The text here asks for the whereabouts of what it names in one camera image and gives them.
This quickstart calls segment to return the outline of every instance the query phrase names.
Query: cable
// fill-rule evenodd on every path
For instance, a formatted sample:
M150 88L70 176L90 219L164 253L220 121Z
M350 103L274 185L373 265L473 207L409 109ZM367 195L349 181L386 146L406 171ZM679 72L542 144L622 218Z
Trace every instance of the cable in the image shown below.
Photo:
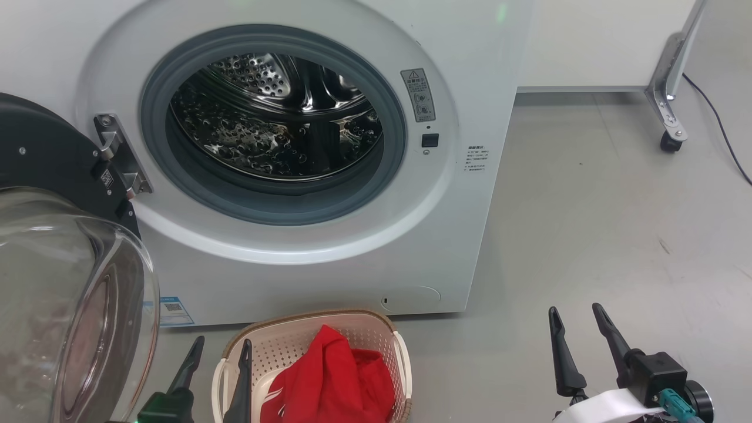
M734 163L736 163L736 167L739 168L739 171L741 172L741 175L744 176L744 179L747 180L747 182L749 183L749 185L752 185L752 180L750 180L750 177L747 176L747 173L741 167L741 164L739 164L739 160L737 160L737 158L736 158L736 154L734 153L734 149L731 148L731 143L729 142L729 136L726 135L726 130L723 128L723 123L720 121L720 116L718 116L718 112L715 110L715 107L713 106L713 103L711 103L711 101L708 98L708 96L706 96L705 93L703 93L702 90L700 90L700 87L698 87L697 84L695 84L694 82L692 82L692 80L690 79L690 77L687 76L687 74L682 74L682 76L684 76L684 79L686 79L687 82L689 82L690 85L692 87L694 87L694 89L697 90L697 92L700 93L702 95L702 97L705 98L705 101L708 102L708 105L713 110L713 113L715 113L715 118L716 118L716 120L718 120L718 126L720 126L720 131L723 133L723 139L726 140L726 146L728 146L728 148L729 148L729 152L731 153L731 157L733 157L733 159L734 159Z

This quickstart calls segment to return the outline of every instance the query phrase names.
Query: gray floor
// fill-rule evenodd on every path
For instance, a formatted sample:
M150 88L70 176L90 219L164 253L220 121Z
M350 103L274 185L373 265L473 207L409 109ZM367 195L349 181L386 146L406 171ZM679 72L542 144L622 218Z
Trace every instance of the gray floor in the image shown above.
M711 2L686 72L752 172L750 17L749 2ZM588 393L615 388L596 301L632 347L667 351L705 385L716 421L748 420L752 187L686 83L675 109L690 140L670 155L641 95L518 96L467 312L397 321L414 423L550 421L568 401L553 386L549 306ZM193 412L212 421L211 374L238 329L164 330L144 392L164 390L203 333Z

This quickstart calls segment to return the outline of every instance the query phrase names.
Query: basket handle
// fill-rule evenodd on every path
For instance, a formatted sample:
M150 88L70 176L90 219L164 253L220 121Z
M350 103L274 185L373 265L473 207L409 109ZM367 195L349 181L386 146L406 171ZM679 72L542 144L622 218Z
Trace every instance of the basket handle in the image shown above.
M397 352L397 366L399 366L399 375L402 377L402 387L405 389L405 399L409 400L413 396L413 370L410 365L410 355L408 354L408 347L405 345L405 340L402 335L396 330L392 332L394 335L395 348Z
M240 373L239 369L232 368L232 365L226 358L220 360L217 364L217 368L214 369L214 377L211 380L211 409L214 413L214 423L222 423L222 419L229 408L230 401L230 387L229 387L229 372L234 370L235 373ZM220 383L222 384L222 396L220 397Z

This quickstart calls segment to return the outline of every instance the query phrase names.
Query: laundry basket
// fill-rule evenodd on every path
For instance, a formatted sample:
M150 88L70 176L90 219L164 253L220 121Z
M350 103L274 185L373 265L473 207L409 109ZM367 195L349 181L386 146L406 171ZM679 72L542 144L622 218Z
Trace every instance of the laundry basket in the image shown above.
M410 415L412 374L405 341L384 315L367 310L336 310L294 315L243 329L225 348L211 383L211 406L215 423L232 403L238 383L238 359L246 339L253 345L251 377L251 423L259 423L261 405L274 378L295 363L307 350L322 325L341 333L352 348L379 351L394 383L395 404L391 423L405 423Z

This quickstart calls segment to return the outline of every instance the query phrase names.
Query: metal table leg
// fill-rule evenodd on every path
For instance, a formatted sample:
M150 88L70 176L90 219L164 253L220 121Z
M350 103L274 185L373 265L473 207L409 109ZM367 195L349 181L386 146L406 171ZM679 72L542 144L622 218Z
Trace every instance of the metal table leg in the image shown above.
M674 114L669 101L676 98L675 92L681 80L684 63L689 56L691 41L699 28L698 23L707 3L708 0L696 0L684 28L669 37L650 79L650 85L645 90L647 100L666 128L660 142L661 150L664 151L678 151L681 143L688 138L687 131Z

